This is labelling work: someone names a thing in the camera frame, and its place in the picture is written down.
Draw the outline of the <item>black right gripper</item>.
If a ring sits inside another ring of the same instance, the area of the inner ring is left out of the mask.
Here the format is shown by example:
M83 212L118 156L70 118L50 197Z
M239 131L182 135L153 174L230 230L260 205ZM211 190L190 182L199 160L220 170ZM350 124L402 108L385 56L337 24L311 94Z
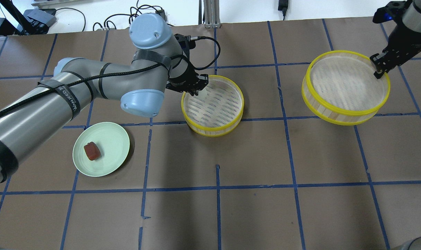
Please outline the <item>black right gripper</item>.
M409 61L421 51L421 1L390 1L376 10L372 22L394 21L396 26L381 53L370 57L373 75L381 79L396 66Z

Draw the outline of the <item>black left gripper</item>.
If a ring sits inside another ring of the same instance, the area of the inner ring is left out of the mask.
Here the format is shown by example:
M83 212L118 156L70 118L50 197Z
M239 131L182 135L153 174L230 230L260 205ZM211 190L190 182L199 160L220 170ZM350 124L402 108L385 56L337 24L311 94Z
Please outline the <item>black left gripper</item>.
M182 34L174 34L174 37L182 49L182 54L172 58L172 60L178 59L172 69L179 69L181 65L185 66L185 69L180 70L179 76L169 77L166 88L175 92L186 92L191 96L199 96L209 84L209 75L196 73L198 69L190 61L190 50L196 47L196 41L207 37Z

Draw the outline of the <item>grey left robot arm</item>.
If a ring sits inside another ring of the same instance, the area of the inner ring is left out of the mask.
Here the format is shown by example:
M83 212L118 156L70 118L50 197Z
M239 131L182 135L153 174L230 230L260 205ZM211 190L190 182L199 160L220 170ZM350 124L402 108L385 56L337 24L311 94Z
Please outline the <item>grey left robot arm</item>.
M128 33L137 48L130 65L64 58L52 78L0 110L0 183L95 98L120 101L125 112L153 118L165 90L198 95L208 85L209 76L198 74L182 37L158 14L136 17Z

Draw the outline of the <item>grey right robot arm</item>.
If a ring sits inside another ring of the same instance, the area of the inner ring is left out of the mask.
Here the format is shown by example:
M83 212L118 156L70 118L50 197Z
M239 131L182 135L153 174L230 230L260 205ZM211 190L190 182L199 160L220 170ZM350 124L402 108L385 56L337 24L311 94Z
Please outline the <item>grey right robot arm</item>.
M377 79L421 52L421 0L390 1L377 9L372 22L388 21L394 21L396 26L388 36L387 45L381 53L369 57Z

